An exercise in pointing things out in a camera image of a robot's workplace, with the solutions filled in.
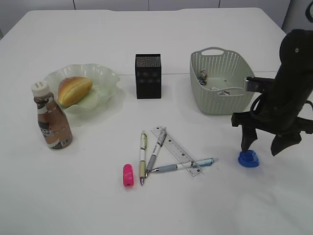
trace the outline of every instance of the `basket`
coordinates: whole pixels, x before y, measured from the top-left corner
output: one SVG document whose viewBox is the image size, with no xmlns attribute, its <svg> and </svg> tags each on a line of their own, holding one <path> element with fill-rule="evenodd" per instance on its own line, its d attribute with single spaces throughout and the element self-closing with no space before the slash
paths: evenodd
<svg viewBox="0 0 313 235">
<path fill-rule="evenodd" d="M 208 50 L 219 50 L 222 54 L 203 55 L 203 52 Z M 201 70 L 206 71 L 206 85 L 201 85 L 198 80 Z M 191 54 L 192 92 L 203 113 L 225 115 L 242 112 L 254 94 L 243 89 L 248 76 L 254 77 L 251 68 L 244 58 L 234 51 L 209 47 Z"/>
</svg>

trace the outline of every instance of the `clear ruler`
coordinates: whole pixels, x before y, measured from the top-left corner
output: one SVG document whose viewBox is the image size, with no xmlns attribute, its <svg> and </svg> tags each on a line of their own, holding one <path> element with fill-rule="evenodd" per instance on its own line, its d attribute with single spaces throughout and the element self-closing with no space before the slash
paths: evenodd
<svg viewBox="0 0 313 235">
<path fill-rule="evenodd" d="M 163 127 L 157 126 L 151 132 L 158 138 Z M 179 163 L 193 162 L 193 167 L 186 167 L 185 169 L 192 176 L 196 176 L 202 172 L 202 168 L 192 159 L 192 157 L 181 147 L 168 133 L 166 135 L 163 146 L 177 159 Z"/>
</svg>

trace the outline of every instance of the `ballpoint pen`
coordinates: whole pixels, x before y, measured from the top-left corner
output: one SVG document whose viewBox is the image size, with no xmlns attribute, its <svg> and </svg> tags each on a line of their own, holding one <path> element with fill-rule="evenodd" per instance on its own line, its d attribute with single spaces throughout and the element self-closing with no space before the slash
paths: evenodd
<svg viewBox="0 0 313 235">
<path fill-rule="evenodd" d="M 150 158 L 148 166 L 146 168 L 146 178 L 147 178 L 148 174 L 150 173 L 150 171 L 152 170 L 153 165 L 155 164 L 157 155 L 158 155 L 158 153 L 159 153 L 159 151 L 160 151 L 160 149 L 164 143 L 165 138 L 166 138 L 166 128 L 161 130 L 161 133 L 157 139 L 156 146 L 152 152 L 151 158 Z"/>
<path fill-rule="evenodd" d="M 200 167 L 205 167 L 205 166 L 211 166 L 217 160 L 218 160 L 217 158 L 207 158 L 207 159 L 199 160 L 196 162 Z M 191 168 L 191 167 L 197 168 L 197 166 L 194 165 L 194 162 L 187 162 L 187 163 L 160 166 L 158 168 L 154 168 L 153 170 L 151 170 L 151 172 L 163 173 L 163 172 L 180 170 L 180 169 Z"/>
<path fill-rule="evenodd" d="M 147 135 L 145 131 L 141 133 L 141 144 L 140 144 L 140 183 L 143 185 L 145 180 L 145 169 L 146 169 L 146 149 L 147 149 Z"/>
</svg>

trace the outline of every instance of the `white pen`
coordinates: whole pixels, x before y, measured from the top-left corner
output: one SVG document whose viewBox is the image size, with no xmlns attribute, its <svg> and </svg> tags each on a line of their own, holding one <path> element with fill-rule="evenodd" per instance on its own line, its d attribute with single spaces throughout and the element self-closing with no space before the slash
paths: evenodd
<svg viewBox="0 0 313 235">
<path fill-rule="evenodd" d="M 167 135 L 166 134 L 166 128 L 164 128 L 161 130 L 161 133 L 160 133 L 160 135 L 157 139 L 157 142 L 156 142 L 156 146 L 152 152 L 151 158 L 150 158 L 148 166 L 146 168 L 146 178 L 147 178 L 148 174 L 151 172 L 153 165 L 155 164 L 157 155 L 158 155 L 158 153 L 159 153 L 159 151 L 160 151 L 160 149 L 164 143 L 166 135 Z"/>
<path fill-rule="evenodd" d="M 147 135 L 145 131 L 141 133 L 141 144 L 140 144 L 140 183 L 143 185 L 145 180 L 145 169 L 146 169 L 146 149 L 147 149 Z"/>
</svg>

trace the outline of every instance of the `black box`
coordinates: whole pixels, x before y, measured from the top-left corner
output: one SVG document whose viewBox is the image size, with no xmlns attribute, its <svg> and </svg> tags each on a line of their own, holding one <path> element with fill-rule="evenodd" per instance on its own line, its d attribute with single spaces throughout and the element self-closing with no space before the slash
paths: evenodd
<svg viewBox="0 0 313 235">
<path fill-rule="evenodd" d="M 137 99 L 161 98 L 161 55 L 136 54 Z"/>
</svg>

